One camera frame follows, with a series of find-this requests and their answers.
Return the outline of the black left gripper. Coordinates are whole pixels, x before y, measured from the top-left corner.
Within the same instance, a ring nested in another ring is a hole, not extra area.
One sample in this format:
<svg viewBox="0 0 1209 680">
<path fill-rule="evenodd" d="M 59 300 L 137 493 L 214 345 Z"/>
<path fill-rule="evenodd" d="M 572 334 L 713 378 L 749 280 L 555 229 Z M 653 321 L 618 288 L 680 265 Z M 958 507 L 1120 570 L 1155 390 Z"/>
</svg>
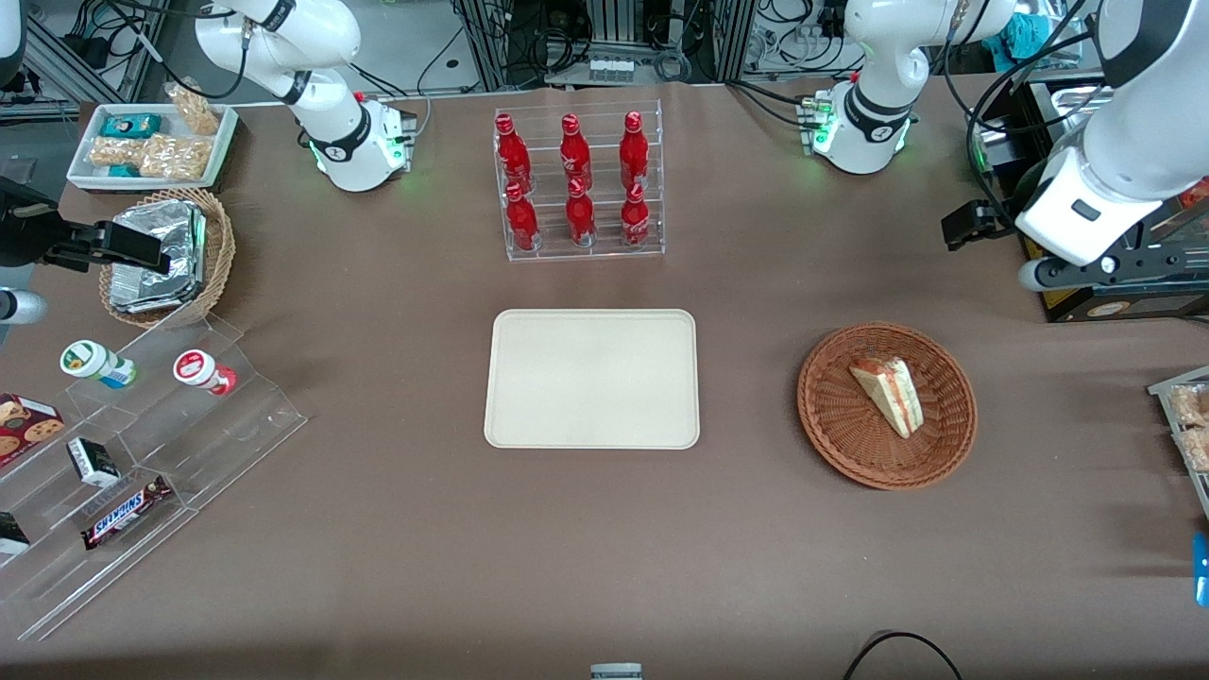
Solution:
<svg viewBox="0 0 1209 680">
<path fill-rule="evenodd" d="M 1003 206 L 990 198 L 972 198 L 964 204 L 966 215 L 942 219 L 945 249 L 958 250 L 984 238 L 1003 238 L 1016 232 Z M 1127 229 L 1097 260 L 1083 267 L 1072 281 L 1076 288 L 1115 287 L 1141 282 L 1175 280 L 1207 280 L 1208 220 L 1194 218 L 1179 223 L 1175 219 L 1145 227 Z"/>
</svg>

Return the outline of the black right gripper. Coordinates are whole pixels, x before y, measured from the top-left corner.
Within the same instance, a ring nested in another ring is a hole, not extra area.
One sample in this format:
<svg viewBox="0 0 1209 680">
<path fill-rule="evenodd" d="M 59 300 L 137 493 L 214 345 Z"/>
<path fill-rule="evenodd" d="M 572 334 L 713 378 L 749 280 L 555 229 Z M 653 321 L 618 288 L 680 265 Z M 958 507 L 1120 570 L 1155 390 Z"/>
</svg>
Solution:
<svg viewBox="0 0 1209 680">
<path fill-rule="evenodd" d="M 170 258 L 164 257 L 160 238 L 116 221 L 96 221 L 94 240 L 69 238 L 69 225 L 52 198 L 1 177 L 1 266 L 39 260 L 81 273 L 105 264 L 170 272 Z"/>
</svg>

